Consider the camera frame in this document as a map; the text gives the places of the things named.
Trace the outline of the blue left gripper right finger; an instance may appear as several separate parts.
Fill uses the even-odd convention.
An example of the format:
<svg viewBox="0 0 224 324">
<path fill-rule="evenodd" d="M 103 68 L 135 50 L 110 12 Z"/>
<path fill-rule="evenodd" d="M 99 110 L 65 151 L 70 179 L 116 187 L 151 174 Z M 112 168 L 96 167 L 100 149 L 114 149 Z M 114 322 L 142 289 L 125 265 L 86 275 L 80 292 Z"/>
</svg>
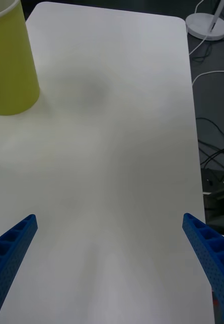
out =
<svg viewBox="0 0 224 324">
<path fill-rule="evenodd" d="M 216 294 L 224 316 L 224 236 L 189 213 L 183 216 L 182 228 Z"/>
</svg>

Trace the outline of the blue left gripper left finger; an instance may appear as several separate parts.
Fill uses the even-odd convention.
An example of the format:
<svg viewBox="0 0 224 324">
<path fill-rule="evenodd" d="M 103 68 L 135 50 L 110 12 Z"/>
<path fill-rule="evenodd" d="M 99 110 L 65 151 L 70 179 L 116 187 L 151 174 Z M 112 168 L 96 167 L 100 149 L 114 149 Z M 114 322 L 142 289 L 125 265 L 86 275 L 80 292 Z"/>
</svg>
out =
<svg viewBox="0 0 224 324">
<path fill-rule="evenodd" d="M 37 229 L 31 214 L 0 236 L 0 310 Z"/>
</svg>

